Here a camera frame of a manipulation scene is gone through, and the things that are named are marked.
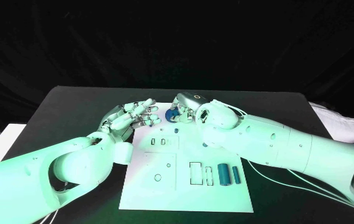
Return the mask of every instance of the small blue part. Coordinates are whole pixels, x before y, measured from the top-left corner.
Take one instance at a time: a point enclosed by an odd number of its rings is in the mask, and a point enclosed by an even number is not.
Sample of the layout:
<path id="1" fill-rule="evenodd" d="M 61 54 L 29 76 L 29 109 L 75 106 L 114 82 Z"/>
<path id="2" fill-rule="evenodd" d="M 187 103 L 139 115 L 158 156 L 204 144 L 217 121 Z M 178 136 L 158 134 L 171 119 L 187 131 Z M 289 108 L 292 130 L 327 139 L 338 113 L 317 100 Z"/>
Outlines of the small blue part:
<path id="1" fill-rule="evenodd" d="M 233 167 L 233 172 L 234 172 L 234 182 L 237 184 L 240 184 L 242 181 L 240 181 L 240 175 L 239 175 L 239 170 L 237 170 L 237 167 L 236 166 Z"/>
<path id="2" fill-rule="evenodd" d="M 221 186 L 230 186 L 231 185 L 231 179 L 230 179 L 230 172 L 229 172 L 229 165 L 227 164 L 218 164 L 218 173 L 220 173 L 220 185 Z"/>
<path id="3" fill-rule="evenodd" d="M 171 123 L 177 123 L 175 121 L 171 120 L 172 117 L 179 115 L 179 110 L 175 108 L 175 110 L 168 110 L 165 113 L 165 118 Z"/>

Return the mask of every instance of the white paper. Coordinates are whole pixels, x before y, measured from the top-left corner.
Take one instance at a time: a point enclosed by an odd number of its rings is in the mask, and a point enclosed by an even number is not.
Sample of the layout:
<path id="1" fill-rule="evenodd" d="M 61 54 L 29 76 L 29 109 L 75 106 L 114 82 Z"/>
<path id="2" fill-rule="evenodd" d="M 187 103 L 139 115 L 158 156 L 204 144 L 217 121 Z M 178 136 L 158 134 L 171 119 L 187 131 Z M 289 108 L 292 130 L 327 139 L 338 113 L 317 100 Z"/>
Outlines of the white paper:
<path id="1" fill-rule="evenodd" d="M 169 123 L 165 112 L 171 103 L 156 105 L 162 123 L 135 131 L 120 209 L 253 212 L 240 157 L 224 148 L 203 147 L 195 124 Z M 191 185 L 191 162 L 201 162 L 203 185 Z M 230 167 L 230 186 L 220 185 L 221 163 Z M 239 168 L 242 184 L 234 182 L 233 166 Z M 211 167 L 213 186 L 207 184 L 207 167 Z"/>

